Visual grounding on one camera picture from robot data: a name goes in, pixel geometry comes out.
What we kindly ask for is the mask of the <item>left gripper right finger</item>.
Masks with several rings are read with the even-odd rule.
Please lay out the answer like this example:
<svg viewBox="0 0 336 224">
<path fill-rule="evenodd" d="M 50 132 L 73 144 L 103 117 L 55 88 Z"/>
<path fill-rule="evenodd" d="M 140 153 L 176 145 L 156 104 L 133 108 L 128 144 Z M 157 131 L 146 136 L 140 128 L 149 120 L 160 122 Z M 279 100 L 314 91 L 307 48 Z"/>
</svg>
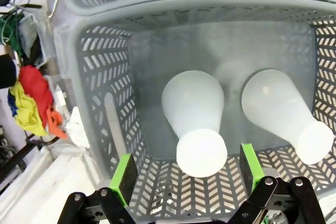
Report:
<svg viewBox="0 0 336 224">
<path fill-rule="evenodd" d="M 287 223 L 325 223 L 310 180 L 295 177 L 289 182 L 265 175 L 251 144 L 242 144 L 239 168 L 248 198 L 230 223 L 262 223 L 268 211 L 279 211 Z"/>
</svg>

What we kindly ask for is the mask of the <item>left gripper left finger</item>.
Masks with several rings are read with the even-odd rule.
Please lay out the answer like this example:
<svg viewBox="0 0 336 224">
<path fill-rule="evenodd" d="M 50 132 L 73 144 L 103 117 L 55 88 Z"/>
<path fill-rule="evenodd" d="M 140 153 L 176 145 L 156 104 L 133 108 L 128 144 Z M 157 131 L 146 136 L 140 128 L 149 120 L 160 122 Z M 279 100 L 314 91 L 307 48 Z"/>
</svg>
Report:
<svg viewBox="0 0 336 224">
<path fill-rule="evenodd" d="M 87 196 L 82 192 L 70 194 L 58 223 L 135 223 L 127 210 L 138 170 L 132 154 L 123 154 L 107 187 Z"/>
</svg>

